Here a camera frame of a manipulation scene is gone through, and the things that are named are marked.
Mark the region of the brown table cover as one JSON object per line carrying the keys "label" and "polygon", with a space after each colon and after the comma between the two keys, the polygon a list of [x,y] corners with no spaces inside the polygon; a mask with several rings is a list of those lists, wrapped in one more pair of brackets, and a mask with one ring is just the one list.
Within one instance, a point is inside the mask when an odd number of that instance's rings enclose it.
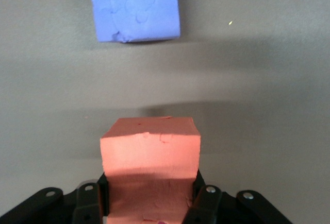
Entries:
{"label": "brown table cover", "polygon": [[330,0],[179,4],[178,40],[118,44],[91,0],[0,0],[0,216],[98,178],[118,118],[190,116],[208,184],[330,224]]}

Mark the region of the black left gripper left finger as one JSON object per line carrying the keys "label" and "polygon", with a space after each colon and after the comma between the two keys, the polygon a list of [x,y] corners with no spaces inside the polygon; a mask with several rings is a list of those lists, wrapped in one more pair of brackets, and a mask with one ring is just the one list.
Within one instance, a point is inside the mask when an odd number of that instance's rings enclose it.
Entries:
{"label": "black left gripper left finger", "polygon": [[55,187],[39,190],[2,216],[2,224],[103,224],[109,214],[105,175],[69,194]]}

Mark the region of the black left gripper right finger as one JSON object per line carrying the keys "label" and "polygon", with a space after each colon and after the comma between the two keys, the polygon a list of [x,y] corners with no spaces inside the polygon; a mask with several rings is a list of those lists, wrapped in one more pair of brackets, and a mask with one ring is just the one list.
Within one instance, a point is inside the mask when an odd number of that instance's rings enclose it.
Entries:
{"label": "black left gripper right finger", "polygon": [[261,193],[243,190],[235,197],[207,185],[198,171],[193,203],[182,224],[292,224]]}

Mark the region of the purple foam block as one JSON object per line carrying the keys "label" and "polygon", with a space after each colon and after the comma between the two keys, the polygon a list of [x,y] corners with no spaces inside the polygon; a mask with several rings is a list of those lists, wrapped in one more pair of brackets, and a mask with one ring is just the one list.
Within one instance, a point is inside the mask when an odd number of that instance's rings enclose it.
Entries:
{"label": "purple foam block", "polygon": [[145,42],[180,37],[178,0],[91,0],[97,40]]}

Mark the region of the orange foam block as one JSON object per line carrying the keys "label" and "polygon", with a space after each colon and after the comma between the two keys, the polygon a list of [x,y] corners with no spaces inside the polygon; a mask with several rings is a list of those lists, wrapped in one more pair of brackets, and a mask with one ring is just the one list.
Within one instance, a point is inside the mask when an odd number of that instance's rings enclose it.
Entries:
{"label": "orange foam block", "polygon": [[192,118],[121,118],[100,149],[109,183],[107,224],[182,224],[200,160]]}

